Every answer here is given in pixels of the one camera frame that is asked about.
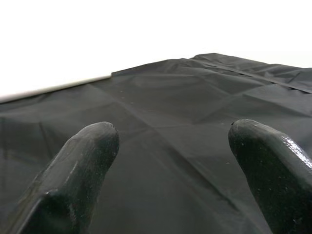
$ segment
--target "white background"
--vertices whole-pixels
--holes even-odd
[[[310,1],[0,0],[0,96],[221,53],[312,67]]]

